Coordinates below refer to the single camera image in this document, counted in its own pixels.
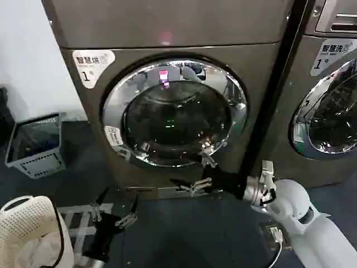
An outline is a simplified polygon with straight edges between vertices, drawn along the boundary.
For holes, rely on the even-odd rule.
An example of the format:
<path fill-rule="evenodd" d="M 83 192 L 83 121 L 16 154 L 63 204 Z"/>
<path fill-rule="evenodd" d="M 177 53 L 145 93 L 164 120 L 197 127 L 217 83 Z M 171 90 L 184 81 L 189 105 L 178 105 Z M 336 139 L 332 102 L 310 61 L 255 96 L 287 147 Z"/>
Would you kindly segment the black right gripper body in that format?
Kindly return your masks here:
<path fill-rule="evenodd" d="M 247 177 L 239 173 L 229 173 L 223 171 L 218 166 L 206 166 L 204 168 L 202 179 L 211 178 L 210 186 L 204 188 L 204 192 L 212 193 L 215 190 L 223 190 L 238 200 L 243 200 L 244 192 L 247 187 Z"/>

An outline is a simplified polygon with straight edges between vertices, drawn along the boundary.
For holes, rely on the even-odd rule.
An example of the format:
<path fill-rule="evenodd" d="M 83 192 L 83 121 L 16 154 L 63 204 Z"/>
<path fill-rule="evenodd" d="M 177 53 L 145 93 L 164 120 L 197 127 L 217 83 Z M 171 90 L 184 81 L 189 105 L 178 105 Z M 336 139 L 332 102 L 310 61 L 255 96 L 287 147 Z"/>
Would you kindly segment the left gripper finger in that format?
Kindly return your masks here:
<path fill-rule="evenodd" d="M 95 199 L 95 201 L 90 204 L 93 221 L 101 221 L 102 220 L 102 217 L 101 217 L 102 211 L 100 210 L 100 207 L 102 206 L 102 204 L 104 202 L 104 199 L 108 193 L 108 190 L 109 190 L 109 188 L 105 188 L 98 195 L 98 197 Z"/>
<path fill-rule="evenodd" d="M 119 221 L 116 221 L 115 226 L 116 227 L 129 227 L 131 226 L 137 219 L 137 205 L 138 205 L 138 196 L 136 196 L 134 202 L 132 203 L 130 213 L 126 215 L 125 217 L 121 218 Z"/>

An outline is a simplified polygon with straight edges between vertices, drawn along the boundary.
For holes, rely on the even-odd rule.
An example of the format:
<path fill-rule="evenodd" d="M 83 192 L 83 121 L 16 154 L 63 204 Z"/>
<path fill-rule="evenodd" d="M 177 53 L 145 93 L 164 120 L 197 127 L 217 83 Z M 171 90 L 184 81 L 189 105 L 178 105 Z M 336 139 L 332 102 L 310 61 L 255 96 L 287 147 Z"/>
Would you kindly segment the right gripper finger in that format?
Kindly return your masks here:
<path fill-rule="evenodd" d="M 175 184 L 179 189 L 189 192 L 191 196 L 194 196 L 200 190 L 212 186 L 212 178 L 198 180 L 194 183 L 182 179 L 170 179 L 170 182 Z"/>
<path fill-rule="evenodd" d="M 201 151 L 199 152 L 199 156 L 201 157 L 201 163 L 203 166 L 209 165 L 212 168 L 217 166 L 216 161 L 212 158 L 212 154 L 214 153 L 213 145 L 202 144 Z"/>

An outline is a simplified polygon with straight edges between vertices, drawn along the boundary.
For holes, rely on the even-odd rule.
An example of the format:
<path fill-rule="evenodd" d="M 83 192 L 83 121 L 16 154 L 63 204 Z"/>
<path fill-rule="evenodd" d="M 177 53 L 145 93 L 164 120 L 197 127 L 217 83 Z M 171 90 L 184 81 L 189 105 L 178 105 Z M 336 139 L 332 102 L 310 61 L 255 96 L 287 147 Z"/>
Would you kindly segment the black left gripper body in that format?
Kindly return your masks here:
<path fill-rule="evenodd" d="M 120 221 L 120 216 L 101 212 L 100 218 L 94 221 L 96 232 L 92 243 L 83 252 L 86 257 L 109 257 L 111 242 L 120 233 L 119 227 L 115 225 Z"/>

